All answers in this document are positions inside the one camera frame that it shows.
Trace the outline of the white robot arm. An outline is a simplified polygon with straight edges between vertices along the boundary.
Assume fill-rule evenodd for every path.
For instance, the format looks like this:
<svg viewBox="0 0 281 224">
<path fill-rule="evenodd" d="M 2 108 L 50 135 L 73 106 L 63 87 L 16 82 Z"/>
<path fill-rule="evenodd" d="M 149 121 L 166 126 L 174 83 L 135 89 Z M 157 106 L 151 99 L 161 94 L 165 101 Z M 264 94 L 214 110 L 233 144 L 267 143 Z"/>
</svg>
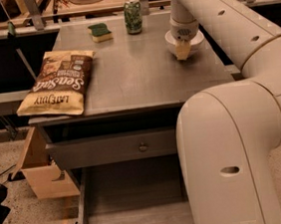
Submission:
<svg viewBox="0 0 281 224">
<path fill-rule="evenodd" d="M 171 0 L 171 28 L 197 21 L 243 78 L 198 92 L 176 143 L 194 224 L 281 224 L 268 154 L 281 144 L 281 27 L 237 0 Z"/>
</svg>

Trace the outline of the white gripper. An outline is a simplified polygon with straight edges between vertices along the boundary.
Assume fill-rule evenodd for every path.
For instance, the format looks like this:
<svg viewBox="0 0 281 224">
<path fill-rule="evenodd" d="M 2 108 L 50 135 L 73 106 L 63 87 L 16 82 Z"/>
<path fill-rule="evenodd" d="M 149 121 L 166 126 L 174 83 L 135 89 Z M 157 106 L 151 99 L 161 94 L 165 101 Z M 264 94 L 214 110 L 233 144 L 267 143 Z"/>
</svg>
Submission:
<svg viewBox="0 0 281 224">
<path fill-rule="evenodd" d="M 170 30 L 176 39 L 175 55 L 185 61 L 191 51 L 190 42 L 198 32 L 198 21 L 178 0 L 170 0 Z"/>
</svg>

